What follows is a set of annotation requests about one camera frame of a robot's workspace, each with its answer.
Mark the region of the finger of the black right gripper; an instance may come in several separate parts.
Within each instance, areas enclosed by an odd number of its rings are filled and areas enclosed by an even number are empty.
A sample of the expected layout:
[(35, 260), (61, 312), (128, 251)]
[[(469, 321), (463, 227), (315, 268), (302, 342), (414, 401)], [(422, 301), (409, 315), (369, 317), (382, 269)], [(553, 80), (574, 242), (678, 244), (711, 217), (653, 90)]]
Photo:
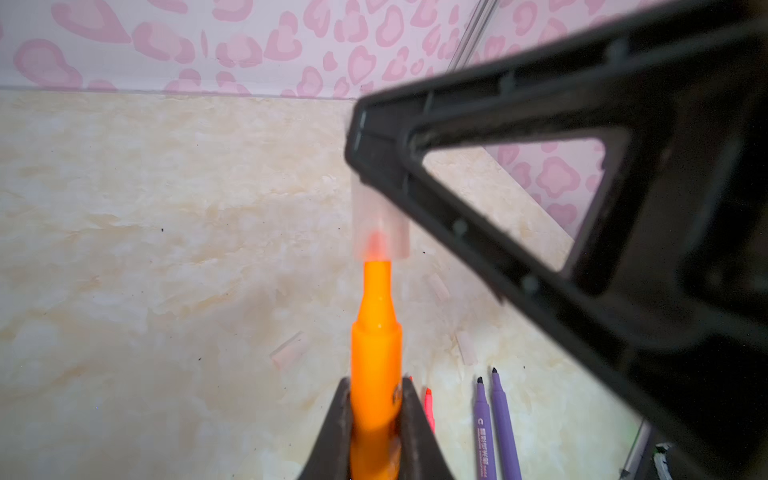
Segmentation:
[[(423, 167), (598, 140), (560, 271)], [(767, 475), (767, 5), (674, 1), (360, 99), (345, 158), (707, 477)]]

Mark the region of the purple marker pen left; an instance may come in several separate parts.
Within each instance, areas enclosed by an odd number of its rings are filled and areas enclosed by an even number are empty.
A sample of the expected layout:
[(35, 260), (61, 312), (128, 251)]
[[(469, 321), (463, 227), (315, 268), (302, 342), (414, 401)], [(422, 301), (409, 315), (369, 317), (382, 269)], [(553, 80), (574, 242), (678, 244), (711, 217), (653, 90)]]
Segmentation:
[(476, 380), (473, 414), (477, 479), (496, 480), (491, 411), (482, 377), (478, 377)]

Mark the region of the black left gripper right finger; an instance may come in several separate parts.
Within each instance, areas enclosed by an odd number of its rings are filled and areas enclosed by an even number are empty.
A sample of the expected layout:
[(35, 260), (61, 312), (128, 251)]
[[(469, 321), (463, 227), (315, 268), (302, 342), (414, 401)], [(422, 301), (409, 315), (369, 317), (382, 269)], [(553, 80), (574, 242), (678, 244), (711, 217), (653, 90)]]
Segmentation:
[(402, 404), (397, 426), (401, 442), (399, 479), (454, 478), (408, 377), (402, 379)]

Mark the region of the pink marker pen left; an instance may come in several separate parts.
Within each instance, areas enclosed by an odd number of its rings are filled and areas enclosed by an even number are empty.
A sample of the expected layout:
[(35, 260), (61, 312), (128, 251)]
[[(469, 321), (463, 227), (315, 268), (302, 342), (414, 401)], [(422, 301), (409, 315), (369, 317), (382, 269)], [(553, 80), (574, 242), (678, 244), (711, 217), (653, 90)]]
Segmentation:
[(436, 423), (435, 423), (435, 417), (434, 417), (434, 398), (433, 398), (432, 390), (429, 387), (426, 387), (424, 391), (423, 409), (424, 409), (425, 417), (429, 424), (430, 430), (432, 433), (435, 433)]

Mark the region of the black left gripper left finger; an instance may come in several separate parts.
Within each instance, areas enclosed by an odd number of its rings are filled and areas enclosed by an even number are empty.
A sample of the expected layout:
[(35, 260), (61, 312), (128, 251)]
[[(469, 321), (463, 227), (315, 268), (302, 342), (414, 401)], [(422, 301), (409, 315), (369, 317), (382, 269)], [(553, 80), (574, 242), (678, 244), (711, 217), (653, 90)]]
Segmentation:
[(352, 408), (350, 381), (342, 378), (299, 480), (350, 479)]

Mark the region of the translucent pen cap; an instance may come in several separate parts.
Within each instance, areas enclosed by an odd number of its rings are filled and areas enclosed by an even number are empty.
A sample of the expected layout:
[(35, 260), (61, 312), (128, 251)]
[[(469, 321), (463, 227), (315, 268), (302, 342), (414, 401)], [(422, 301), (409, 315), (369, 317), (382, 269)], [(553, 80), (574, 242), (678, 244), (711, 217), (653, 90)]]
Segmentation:
[(270, 359), (277, 370), (285, 370), (305, 355), (309, 345), (309, 337), (303, 331), (299, 331), (275, 349), (270, 354)]
[(407, 216), (356, 174), (351, 182), (353, 250), (363, 261), (404, 260), (410, 254)]

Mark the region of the purple marker pen right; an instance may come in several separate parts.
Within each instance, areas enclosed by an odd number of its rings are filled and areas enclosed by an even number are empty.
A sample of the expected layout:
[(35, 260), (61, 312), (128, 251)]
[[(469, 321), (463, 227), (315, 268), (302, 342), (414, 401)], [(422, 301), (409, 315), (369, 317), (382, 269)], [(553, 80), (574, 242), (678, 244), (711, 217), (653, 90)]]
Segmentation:
[(505, 480), (522, 480), (507, 396), (496, 367), (493, 367), (491, 370), (491, 378), (492, 412), (496, 427), (502, 476)]

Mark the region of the aluminium corner frame post right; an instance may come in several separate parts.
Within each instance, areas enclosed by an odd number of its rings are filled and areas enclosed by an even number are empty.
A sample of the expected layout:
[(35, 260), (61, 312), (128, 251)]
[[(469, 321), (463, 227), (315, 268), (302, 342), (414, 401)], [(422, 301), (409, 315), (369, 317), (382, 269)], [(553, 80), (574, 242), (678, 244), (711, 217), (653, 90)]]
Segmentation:
[(488, 25), (491, 23), (499, 0), (480, 0), (469, 19), (458, 47), (447, 67), (447, 72), (453, 72), (465, 68), (476, 50), (476, 47)]

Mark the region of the purple marker pen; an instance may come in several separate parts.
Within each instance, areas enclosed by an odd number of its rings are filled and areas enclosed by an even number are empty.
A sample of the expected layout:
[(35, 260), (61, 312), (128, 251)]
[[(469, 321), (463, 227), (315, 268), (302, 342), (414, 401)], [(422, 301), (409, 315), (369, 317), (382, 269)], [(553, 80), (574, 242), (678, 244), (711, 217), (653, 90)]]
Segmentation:
[(493, 367), (491, 370), (491, 378), (492, 412), (496, 427), (502, 476), (505, 480), (522, 480), (507, 396), (496, 367)]
[(478, 377), (476, 380), (473, 414), (477, 479), (496, 480), (491, 411), (482, 377)]

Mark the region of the translucent pen cap on table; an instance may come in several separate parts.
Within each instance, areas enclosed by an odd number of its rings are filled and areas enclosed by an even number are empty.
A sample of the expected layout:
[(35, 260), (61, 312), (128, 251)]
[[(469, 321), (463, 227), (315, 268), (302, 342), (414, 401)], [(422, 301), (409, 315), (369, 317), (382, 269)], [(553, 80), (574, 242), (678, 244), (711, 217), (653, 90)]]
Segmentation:
[(305, 355), (309, 345), (309, 337), (303, 331), (299, 331), (275, 349), (270, 354), (270, 359), (277, 370), (285, 370)]

